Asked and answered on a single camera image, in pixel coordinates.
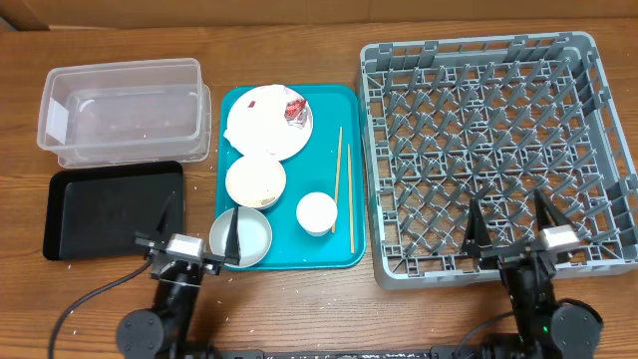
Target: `clear plastic container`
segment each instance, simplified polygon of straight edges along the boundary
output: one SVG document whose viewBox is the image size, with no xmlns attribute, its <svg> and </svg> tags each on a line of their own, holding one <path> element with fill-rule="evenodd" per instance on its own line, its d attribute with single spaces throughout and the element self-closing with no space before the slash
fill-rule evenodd
<svg viewBox="0 0 638 359">
<path fill-rule="evenodd" d="M 38 146 L 65 168 L 203 161 L 210 113 L 195 59 L 58 68 L 42 95 Z"/>
</svg>

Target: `red food wrapper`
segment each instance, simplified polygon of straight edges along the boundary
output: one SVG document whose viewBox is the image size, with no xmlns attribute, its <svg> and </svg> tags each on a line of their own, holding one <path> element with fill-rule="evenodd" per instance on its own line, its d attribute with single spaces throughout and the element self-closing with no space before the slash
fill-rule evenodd
<svg viewBox="0 0 638 359">
<path fill-rule="evenodd" d="M 306 120 L 308 119 L 306 103 L 306 100 L 295 100 L 286 105 L 284 118 L 286 118 L 289 126 L 294 126 L 299 129 L 303 129 L 304 126 L 306 126 Z"/>
</svg>

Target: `wooden chopstick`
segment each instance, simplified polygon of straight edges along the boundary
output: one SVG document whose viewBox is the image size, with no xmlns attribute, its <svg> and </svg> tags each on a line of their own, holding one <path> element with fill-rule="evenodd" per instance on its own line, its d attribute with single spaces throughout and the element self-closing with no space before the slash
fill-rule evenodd
<svg viewBox="0 0 638 359">
<path fill-rule="evenodd" d="M 337 178 L 335 179 L 335 204 L 339 206 L 339 173 L 341 172 L 341 140 L 343 139 L 343 127 L 339 128 L 339 149 L 337 149 Z M 337 221 L 332 224 L 332 232 L 335 232 Z"/>
<path fill-rule="evenodd" d="M 348 144 L 348 189 L 350 193 L 350 253 L 355 252 L 355 226 L 352 217 L 352 164 L 350 160 L 350 144 Z"/>
</svg>

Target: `gray crate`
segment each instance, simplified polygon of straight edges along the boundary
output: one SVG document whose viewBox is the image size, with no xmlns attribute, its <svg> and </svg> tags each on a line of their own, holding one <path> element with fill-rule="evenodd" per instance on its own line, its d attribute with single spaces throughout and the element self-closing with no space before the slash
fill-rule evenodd
<svg viewBox="0 0 638 359">
<path fill-rule="evenodd" d="M 358 91 L 382 287 L 498 280 L 461 252 L 469 200 L 507 245 L 534 236 L 537 187 L 581 239 L 557 277 L 638 266 L 638 178 L 588 34 L 368 45 Z"/>
</svg>

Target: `plastic box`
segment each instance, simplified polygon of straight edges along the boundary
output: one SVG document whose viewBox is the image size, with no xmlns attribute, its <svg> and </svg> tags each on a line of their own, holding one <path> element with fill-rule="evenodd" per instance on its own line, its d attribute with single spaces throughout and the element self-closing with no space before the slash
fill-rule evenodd
<svg viewBox="0 0 638 359">
<path fill-rule="evenodd" d="M 535 235 L 536 188 L 581 240 L 558 278 L 638 267 L 638 178 L 588 34 L 373 44 L 360 60 L 382 287 L 499 280 L 461 251 L 469 200 L 508 245 Z"/>
<path fill-rule="evenodd" d="M 195 59 L 58 68 L 47 76 L 38 146 L 64 168 L 203 161 L 210 113 Z"/>
</svg>

